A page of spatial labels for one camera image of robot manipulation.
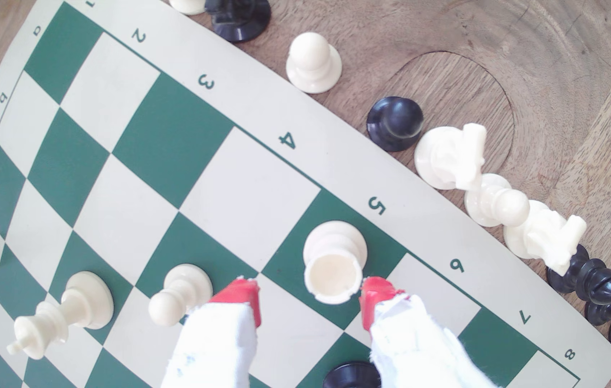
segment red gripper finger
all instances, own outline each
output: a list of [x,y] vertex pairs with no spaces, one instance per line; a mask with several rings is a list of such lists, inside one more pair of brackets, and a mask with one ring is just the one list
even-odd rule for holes
[[375,305],[405,292],[395,289],[387,279],[379,276],[366,278],[361,288],[361,296],[358,301],[361,303],[362,328],[367,331],[370,331],[370,326],[375,321]]
[[255,279],[238,278],[224,287],[215,296],[210,299],[214,303],[246,303],[250,304],[253,309],[255,318],[255,327],[259,327],[262,323],[260,318],[260,301],[258,299],[258,282]]

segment white pawn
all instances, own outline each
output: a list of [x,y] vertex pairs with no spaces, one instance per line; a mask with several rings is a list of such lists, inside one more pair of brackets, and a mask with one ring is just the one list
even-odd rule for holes
[[149,316],[160,326],[171,327],[195,306],[212,297],[209,276],[193,264],[180,264],[164,278],[164,289],[149,300]]
[[341,57],[322,35],[304,32],[291,43],[286,74],[301,91],[324,93],[341,77]]
[[113,315],[114,299],[103,280],[92,272],[78,272],[68,279],[60,305],[40,302],[35,315],[16,318],[17,341],[7,350],[9,354],[23,350],[29,357],[39,360],[52,342],[68,340],[69,325],[101,329]]
[[451,126],[430,129],[416,146],[418,174],[435,189],[480,189],[486,135],[483,126],[473,123],[463,130]]
[[205,0],[169,0],[169,3],[182,14],[194,15],[205,12]]
[[482,174],[480,190],[466,191],[464,203],[468,216],[482,226],[518,226],[530,212],[528,197],[497,174]]
[[344,221],[313,229],[303,246],[305,288],[321,303],[342,304],[358,292],[367,244],[361,232]]
[[545,265],[564,276],[587,225],[579,216],[565,220],[546,204],[533,199],[529,202],[530,212],[525,222],[504,227],[504,242],[519,258],[542,259]]

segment wood grain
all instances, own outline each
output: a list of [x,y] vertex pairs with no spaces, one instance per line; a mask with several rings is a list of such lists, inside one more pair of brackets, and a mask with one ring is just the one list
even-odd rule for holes
[[[296,35],[327,37],[344,73],[313,98],[361,132],[387,95],[418,101],[425,128],[485,125],[484,172],[584,217],[583,243],[611,267],[611,1],[270,2],[269,27],[241,49],[285,77]],[[33,3],[0,0],[0,60]],[[192,19],[209,27],[206,14]],[[394,156],[413,169],[412,150]],[[443,194],[463,207],[461,192]],[[490,233],[501,239],[501,228]],[[544,273],[542,261],[527,263]]]

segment white cloth wrapping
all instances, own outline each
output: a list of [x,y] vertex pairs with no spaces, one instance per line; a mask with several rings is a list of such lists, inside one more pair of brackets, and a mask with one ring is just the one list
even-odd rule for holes
[[382,388],[496,388],[417,295],[400,294],[375,306],[371,360]]
[[256,351],[250,304],[204,304],[189,313],[162,388],[248,388]]

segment chessboard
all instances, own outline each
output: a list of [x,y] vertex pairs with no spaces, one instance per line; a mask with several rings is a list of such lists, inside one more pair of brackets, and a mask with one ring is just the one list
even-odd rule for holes
[[[611,345],[499,241],[344,121],[156,0],[38,0],[0,66],[0,388],[159,387],[182,321],[169,269],[260,285],[251,387],[318,387],[368,359],[357,298],[317,302],[305,238],[343,220],[365,276],[420,295],[501,387],[603,387]],[[14,320],[78,271],[114,298],[44,358]]]

